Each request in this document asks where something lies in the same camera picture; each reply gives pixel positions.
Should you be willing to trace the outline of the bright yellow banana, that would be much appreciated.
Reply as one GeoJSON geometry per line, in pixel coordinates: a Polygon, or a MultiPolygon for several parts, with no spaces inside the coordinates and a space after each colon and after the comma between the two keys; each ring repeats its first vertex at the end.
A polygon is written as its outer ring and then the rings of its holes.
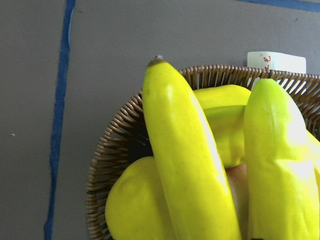
{"type": "Polygon", "coordinates": [[[205,114],[181,73],[161,56],[145,70],[142,105],[177,239],[241,239],[226,171],[205,114]]]}

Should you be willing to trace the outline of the lime yellow banana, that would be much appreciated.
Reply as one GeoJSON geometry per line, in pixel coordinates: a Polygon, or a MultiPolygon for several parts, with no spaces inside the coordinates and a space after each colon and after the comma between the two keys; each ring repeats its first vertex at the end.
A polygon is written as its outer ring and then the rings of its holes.
{"type": "Polygon", "coordinates": [[[248,238],[317,240],[320,203],[303,116],[273,79],[259,80],[244,111],[248,238]]]}

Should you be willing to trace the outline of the brown wicker basket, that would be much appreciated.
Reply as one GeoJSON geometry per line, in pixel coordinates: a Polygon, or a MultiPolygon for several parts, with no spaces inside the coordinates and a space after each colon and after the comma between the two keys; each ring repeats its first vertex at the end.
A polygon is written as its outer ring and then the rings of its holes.
{"type": "MultiPolygon", "coordinates": [[[[320,136],[320,77],[316,74],[223,64],[192,66],[180,72],[194,90],[229,84],[252,89],[260,78],[276,80],[294,99],[306,128],[316,138],[320,136]]],[[[138,92],[112,118],[91,160],[86,184],[86,219],[91,239],[111,239],[105,220],[111,187],[131,163],[149,156],[151,151],[142,94],[138,92]]]]}

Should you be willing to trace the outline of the pale peach apple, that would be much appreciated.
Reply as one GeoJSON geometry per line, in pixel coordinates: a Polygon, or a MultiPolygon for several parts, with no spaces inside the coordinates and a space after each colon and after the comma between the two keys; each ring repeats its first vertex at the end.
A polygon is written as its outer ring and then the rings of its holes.
{"type": "Polygon", "coordinates": [[[243,240],[248,239],[249,224],[249,190],[247,166],[241,164],[226,170],[227,179],[232,193],[240,232],[243,240]]]}

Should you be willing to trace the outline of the yellow bell pepper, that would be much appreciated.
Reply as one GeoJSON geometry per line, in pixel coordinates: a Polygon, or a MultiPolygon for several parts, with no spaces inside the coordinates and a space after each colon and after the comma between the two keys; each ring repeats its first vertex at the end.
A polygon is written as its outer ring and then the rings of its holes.
{"type": "Polygon", "coordinates": [[[105,220],[115,240],[174,240],[167,203],[152,156],[128,166],[112,186],[105,220]]]}

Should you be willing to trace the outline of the white paper tag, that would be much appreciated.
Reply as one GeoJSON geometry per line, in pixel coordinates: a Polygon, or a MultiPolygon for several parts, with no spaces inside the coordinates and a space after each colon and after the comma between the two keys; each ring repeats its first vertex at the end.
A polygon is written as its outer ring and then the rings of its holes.
{"type": "MultiPolygon", "coordinates": [[[[264,69],[269,72],[271,70],[291,72],[298,74],[305,74],[307,70],[306,58],[302,56],[295,56],[286,53],[272,52],[272,51],[250,51],[247,53],[247,66],[252,68],[264,69]]],[[[306,92],[306,81],[294,80],[286,78],[280,84],[289,93],[300,93],[301,95],[306,92]]]]}

